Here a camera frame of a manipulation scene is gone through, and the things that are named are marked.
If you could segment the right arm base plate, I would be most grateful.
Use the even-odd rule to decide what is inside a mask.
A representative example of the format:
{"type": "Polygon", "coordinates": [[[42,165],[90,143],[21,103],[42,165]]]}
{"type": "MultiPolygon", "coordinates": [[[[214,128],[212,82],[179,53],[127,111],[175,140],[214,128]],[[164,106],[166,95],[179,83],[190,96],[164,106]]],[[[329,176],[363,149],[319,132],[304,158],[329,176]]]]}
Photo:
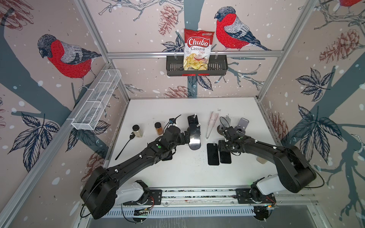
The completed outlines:
{"type": "Polygon", "coordinates": [[[263,195],[256,189],[236,189],[239,204],[276,204],[274,194],[263,195]]]}

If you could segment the black phone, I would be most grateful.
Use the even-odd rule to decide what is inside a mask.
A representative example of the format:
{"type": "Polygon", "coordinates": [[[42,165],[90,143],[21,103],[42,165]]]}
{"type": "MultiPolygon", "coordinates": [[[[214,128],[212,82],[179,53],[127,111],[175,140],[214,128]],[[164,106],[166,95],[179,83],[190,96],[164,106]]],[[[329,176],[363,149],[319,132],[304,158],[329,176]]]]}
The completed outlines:
{"type": "Polygon", "coordinates": [[[169,154],[166,158],[162,159],[162,161],[170,161],[173,159],[173,155],[169,154]]]}
{"type": "Polygon", "coordinates": [[[220,153],[220,163],[222,164],[231,164],[232,158],[230,152],[219,152],[220,153]]]}
{"type": "Polygon", "coordinates": [[[207,144],[207,158],[208,158],[208,164],[211,166],[218,166],[220,164],[217,144],[215,143],[207,144]]]}

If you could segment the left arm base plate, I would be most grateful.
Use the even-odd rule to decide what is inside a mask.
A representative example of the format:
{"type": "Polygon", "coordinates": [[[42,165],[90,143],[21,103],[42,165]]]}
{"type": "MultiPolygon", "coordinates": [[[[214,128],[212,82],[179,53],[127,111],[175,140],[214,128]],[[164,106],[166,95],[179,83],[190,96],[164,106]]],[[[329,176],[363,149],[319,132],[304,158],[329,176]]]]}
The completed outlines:
{"type": "Polygon", "coordinates": [[[162,190],[150,190],[142,194],[137,201],[123,203],[124,206],[153,206],[160,205],[162,200],[162,190]]]}

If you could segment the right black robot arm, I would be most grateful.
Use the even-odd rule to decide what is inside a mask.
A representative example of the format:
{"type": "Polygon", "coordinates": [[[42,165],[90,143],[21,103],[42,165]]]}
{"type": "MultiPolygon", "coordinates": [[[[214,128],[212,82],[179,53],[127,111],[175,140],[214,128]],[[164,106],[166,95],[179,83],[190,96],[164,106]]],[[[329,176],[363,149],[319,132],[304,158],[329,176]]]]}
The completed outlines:
{"type": "Polygon", "coordinates": [[[228,153],[252,154],[273,163],[277,174],[261,178],[251,185],[250,195],[254,201],[275,192],[287,190],[298,193],[317,178],[316,172],[295,146],[274,146],[246,136],[239,130],[223,129],[224,140],[218,142],[218,150],[228,153]]]}

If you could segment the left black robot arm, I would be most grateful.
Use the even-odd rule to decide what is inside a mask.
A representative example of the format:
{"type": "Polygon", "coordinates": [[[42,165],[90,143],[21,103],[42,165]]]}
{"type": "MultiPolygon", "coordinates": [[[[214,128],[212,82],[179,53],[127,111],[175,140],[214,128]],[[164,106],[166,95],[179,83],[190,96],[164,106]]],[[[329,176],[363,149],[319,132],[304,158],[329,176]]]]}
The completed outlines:
{"type": "Polygon", "coordinates": [[[110,168],[97,167],[87,180],[80,197],[94,219],[100,219],[114,206],[117,190],[131,177],[161,160],[171,157],[179,145],[190,142],[190,133],[170,126],[147,144],[142,152],[110,168]]]}

